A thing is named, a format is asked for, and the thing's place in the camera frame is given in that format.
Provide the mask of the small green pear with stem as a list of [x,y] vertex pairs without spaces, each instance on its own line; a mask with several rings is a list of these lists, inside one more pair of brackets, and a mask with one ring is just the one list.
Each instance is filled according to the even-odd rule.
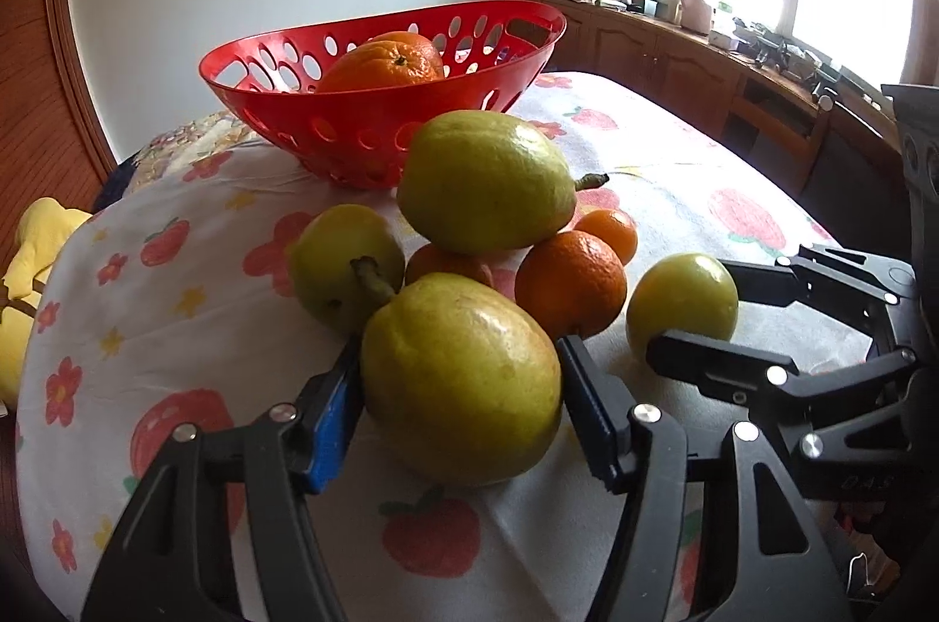
[[317,215],[288,250],[296,298],[322,325],[342,337],[360,331],[374,301],[356,279],[352,261],[369,256],[395,292],[403,283],[403,249],[389,222],[363,204],[339,204]]

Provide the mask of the large yellow-green pear front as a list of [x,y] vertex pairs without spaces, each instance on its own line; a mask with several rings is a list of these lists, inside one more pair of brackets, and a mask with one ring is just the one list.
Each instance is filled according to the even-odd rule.
[[482,487],[544,457],[560,425],[554,344],[511,299],[433,272],[371,317],[362,342],[366,411],[405,467]]

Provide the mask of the large yellow-green pear top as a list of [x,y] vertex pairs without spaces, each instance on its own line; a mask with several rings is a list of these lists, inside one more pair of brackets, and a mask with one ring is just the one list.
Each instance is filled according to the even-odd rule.
[[396,202],[427,241],[479,256],[554,236],[575,215],[577,195],[608,180],[575,177],[560,148],[527,121],[456,110],[418,129]]

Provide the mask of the red perforated plastic basket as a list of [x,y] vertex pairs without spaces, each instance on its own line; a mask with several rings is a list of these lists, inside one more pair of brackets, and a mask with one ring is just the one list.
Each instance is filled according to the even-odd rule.
[[[441,80],[317,90],[345,53],[396,29],[436,43]],[[386,190],[400,182],[412,136],[425,121],[450,110],[511,109],[565,31],[565,16],[544,2],[457,2],[231,40],[201,59],[199,75],[229,112],[318,177]]]

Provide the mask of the grey speaker device right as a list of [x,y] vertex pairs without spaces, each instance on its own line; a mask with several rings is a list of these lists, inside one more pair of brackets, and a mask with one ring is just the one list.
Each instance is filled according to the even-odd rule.
[[910,196],[912,261],[918,277],[937,276],[937,125],[936,86],[883,85],[898,124],[904,178]]

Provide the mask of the wooden cabinet under window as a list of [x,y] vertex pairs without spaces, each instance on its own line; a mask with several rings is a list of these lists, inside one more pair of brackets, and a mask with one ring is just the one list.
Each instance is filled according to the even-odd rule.
[[637,13],[570,0],[533,1],[552,5],[568,21],[549,61],[552,70],[613,80],[718,142],[742,77],[778,83],[810,97],[829,113],[825,142],[802,193],[821,196],[842,183],[890,198],[903,193],[903,163],[896,147],[877,131],[865,133],[863,122],[831,88],[815,96],[775,70],[754,66],[740,53],[723,52],[702,37]]

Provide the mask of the yellow plush toy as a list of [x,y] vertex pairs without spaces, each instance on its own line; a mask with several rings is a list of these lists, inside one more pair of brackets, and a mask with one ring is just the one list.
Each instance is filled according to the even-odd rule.
[[89,218],[54,198],[38,198],[19,220],[13,259],[2,277],[2,412],[18,404],[25,350],[52,265]]

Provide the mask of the floral fruit print bedsheet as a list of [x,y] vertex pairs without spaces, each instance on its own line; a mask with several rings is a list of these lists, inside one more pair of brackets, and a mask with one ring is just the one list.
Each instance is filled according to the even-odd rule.
[[[578,174],[584,209],[638,227],[630,279],[664,256],[771,263],[825,242],[807,211],[710,137],[597,75],[544,75],[512,109]],[[344,193],[262,140],[180,167],[91,218],[52,266],[18,404],[19,507],[38,586],[83,608],[119,514],[167,434],[223,430],[290,400],[340,350],[291,293],[285,249]],[[434,493],[362,422],[310,505],[353,620],[579,620],[621,499],[562,428],[532,471]]]

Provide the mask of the small green round fruit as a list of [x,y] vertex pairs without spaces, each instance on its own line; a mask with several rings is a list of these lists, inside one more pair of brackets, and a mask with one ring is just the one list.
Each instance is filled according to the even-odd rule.
[[729,341],[738,320],[737,285],[719,259],[677,253],[649,268],[627,306],[627,336],[637,360],[653,337],[688,331]]

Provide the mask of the small mandarin right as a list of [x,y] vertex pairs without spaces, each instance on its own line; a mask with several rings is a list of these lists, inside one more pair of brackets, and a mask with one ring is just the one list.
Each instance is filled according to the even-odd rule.
[[594,209],[578,218],[573,228],[587,232],[610,245],[621,259],[622,265],[628,265],[637,253],[637,225],[626,212],[617,209]]

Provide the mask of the white pink bottle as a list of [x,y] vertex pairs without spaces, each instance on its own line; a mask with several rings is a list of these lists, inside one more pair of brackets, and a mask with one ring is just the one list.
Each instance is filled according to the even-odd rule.
[[713,9],[708,0],[681,0],[680,25],[687,31],[708,36],[713,23]]

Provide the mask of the mandarin orange medium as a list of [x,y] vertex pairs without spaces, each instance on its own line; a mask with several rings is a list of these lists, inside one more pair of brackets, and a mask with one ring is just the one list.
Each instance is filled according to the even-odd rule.
[[514,301],[552,341],[605,331],[626,304],[624,265],[602,239],[557,232],[533,245],[514,279]]

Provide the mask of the large yellow-green pear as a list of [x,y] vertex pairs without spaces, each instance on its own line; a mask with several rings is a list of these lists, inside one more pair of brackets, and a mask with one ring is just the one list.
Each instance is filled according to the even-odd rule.
[[427,241],[479,256],[554,236],[575,215],[577,195],[608,180],[575,177],[560,148],[527,121],[456,110],[418,129],[396,202]]
[[544,457],[560,425],[554,344],[511,299],[433,272],[371,317],[362,342],[366,411],[405,467],[482,487]]

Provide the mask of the large orange in basket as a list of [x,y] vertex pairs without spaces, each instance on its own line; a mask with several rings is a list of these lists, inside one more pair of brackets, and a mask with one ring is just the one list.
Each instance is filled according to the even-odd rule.
[[393,31],[353,48],[315,86],[317,93],[384,90],[436,82],[444,77],[441,55],[427,37]]

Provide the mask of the mandarin hidden behind pear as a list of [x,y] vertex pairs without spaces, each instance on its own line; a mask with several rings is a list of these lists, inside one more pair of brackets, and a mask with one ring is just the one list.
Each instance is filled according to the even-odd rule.
[[412,253],[411,258],[407,260],[404,283],[411,285],[433,272],[457,274],[457,276],[468,277],[487,287],[495,287],[492,269],[481,258],[450,252],[434,244],[422,245],[420,249]]

